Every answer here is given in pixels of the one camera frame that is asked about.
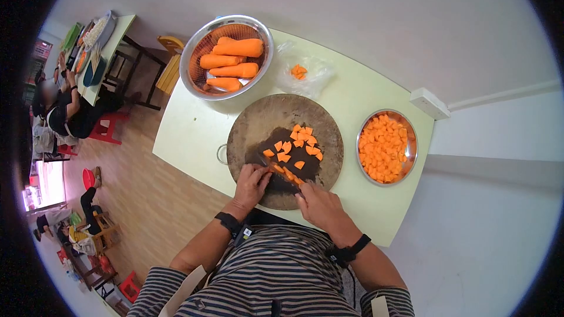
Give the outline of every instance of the stainless steel colander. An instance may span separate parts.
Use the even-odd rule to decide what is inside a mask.
[[[233,39],[258,38],[264,42],[264,52],[258,58],[247,58],[247,62],[258,64],[258,74],[252,79],[239,79],[243,88],[227,92],[217,87],[206,86],[206,80],[214,76],[200,67],[200,57],[211,53],[220,37]],[[203,26],[186,44],[180,56],[180,78],[193,95],[207,101],[220,101],[242,94],[261,79],[270,65],[274,52],[274,41],[268,28],[257,19],[244,15],[229,15],[217,18]]]

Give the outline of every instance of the red plastic stool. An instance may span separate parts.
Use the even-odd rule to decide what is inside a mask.
[[[106,113],[102,115],[102,117],[98,120],[96,126],[94,127],[94,130],[92,130],[88,138],[94,138],[99,141],[109,142],[110,144],[121,144],[121,141],[112,138],[112,134],[116,128],[117,120],[127,120],[127,119],[129,119],[129,116],[124,113],[120,113],[120,112]],[[102,126],[100,124],[100,121],[102,120],[108,120],[109,126],[108,127]]]
[[[69,146],[68,144],[60,144],[59,146],[57,146],[57,152],[61,153],[61,154],[68,154],[71,156],[77,156],[78,153],[74,153],[72,151],[72,147]]]
[[[131,271],[123,283],[119,285],[120,291],[131,303],[134,303],[139,295],[139,288],[133,283],[133,277],[135,277],[135,271]]]
[[[84,183],[84,188],[87,190],[90,187],[94,186],[96,178],[94,177],[94,173],[90,169],[84,168],[82,170],[82,182]]]

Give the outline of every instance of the metal handle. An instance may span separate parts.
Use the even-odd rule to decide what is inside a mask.
[[[226,161],[223,161],[219,158],[219,151],[221,150],[222,147],[226,146],[227,144],[222,144],[221,146],[217,147],[217,152],[215,153],[215,157],[217,158],[217,160],[221,163],[221,164],[225,164],[227,165],[228,163]]]

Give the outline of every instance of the knife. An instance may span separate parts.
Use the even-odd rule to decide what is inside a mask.
[[[282,177],[282,179],[284,179],[285,181],[291,183],[292,185],[294,185],[298,191],[299,194],[301,194],[301,190],[300,190],[300,185],[295,181],[295,180],[290,180],[290,178],[286,175],[286,173],[280,173],[278,170],[276,170],[276,168],[274,167],[274,165],[278,164],[271,160],[271,158],[269,156],[266,156],[260,152],[257,153],[258,157],[261,159],[262,164],[264,166],[266,166],[267,168],[269,168],[273,173],[280,175],[280,177]]]

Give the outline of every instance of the metal bowl of diced carrots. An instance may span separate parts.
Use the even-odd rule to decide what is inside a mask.
[[[180,78],[202,100],[226,100],[257,84],[273,52],[272,34],[260,21],[223,16],[190,38],[180,56]]]
[[[366,178],[388,187],[404,180],[417,160],[417,136],[399,111],[380,109],[363,122],[356,137],[356,158]]]

